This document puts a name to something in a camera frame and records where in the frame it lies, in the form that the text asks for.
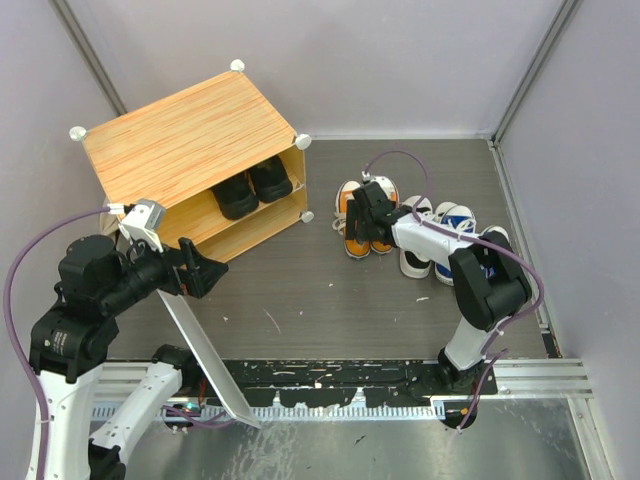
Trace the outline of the wooden shoe cabinet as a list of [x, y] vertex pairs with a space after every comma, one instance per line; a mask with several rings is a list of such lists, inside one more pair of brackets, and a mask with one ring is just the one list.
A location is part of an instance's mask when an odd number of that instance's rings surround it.
[[[166, 213], [156, 229], [175, 247], [182, 237], [228, 262], [297, 222], [310, 222], [305, 150], [297, 132], [244, 73], [229, 71], [92, 129], [69, 136], [86, 155], [111, 203], [155, 201]], [[277, 156], [291, 193], [237, 220], [226, 218], [213, 187]]]

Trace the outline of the white cabinet door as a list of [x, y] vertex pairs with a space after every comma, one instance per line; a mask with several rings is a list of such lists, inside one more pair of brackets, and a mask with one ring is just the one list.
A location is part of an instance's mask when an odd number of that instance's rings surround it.
[[186, 300], [161, 290], [158, 294], [226, 412], [236, 421], [260, 428], [259, 420]]

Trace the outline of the orange sneaker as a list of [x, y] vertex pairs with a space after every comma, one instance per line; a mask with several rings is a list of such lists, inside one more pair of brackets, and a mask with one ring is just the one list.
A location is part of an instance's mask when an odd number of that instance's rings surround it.
[[360, 260], [370, 253], [370, 244], [361, 243], [356, 239], [347, 238], [347, 217], [349, 202], [354, 199], [353, 191], [360, 187], [355, 180], [345, 181], [338, 189], [334, 202], [334, 220], [332, 228], [343, 237], [345, 252], [348, 257]]
[[[399, 204], [399, 193], [394, 181], [386, 176], [374, 176], [372, 180], [381, 186], [387, 198], [394, 204], [395, 207], [397, 207]], [[393, 249], [391, 245], [384, 244], [380, 241], [371, 242], [370, 247], [371, 250], [378, 255], [389, 254]]]

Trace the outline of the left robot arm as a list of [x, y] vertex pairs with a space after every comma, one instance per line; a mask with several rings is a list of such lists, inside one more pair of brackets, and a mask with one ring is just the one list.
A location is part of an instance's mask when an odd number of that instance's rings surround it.
[[212, 366], [201, 347], [163, 345], [143, 380], [116, 416], [91, 434], [95, 390], [108, 349], [119, 333], [117, 317], [153, 292], [182, 299], [206, 296], [227, 272], [188, 239], [157, 252], [143, 240], [135, 258], [111, 238], [73, 242], [58, 266], [57, 300], [31, 331], [29, 365], [40, 387], [30, 462], [31, 479], [122, 479], [142, 433], [173, 395], [188, 396]]

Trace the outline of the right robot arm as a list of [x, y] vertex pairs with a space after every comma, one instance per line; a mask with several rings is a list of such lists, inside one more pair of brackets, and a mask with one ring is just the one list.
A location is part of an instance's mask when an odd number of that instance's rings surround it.
[[496, 231], [478, 235], [471, 227], [469, 220], [447, 224], [417, 205], [398, 205], [374, 180], [356, 188], [347, 201], [347, 239], [390, 245], [450, 272], [461, 320], [438, 354], [437, 375], [452, 394], [473, 383], [499, 323], [532, 296], [508, 239]]

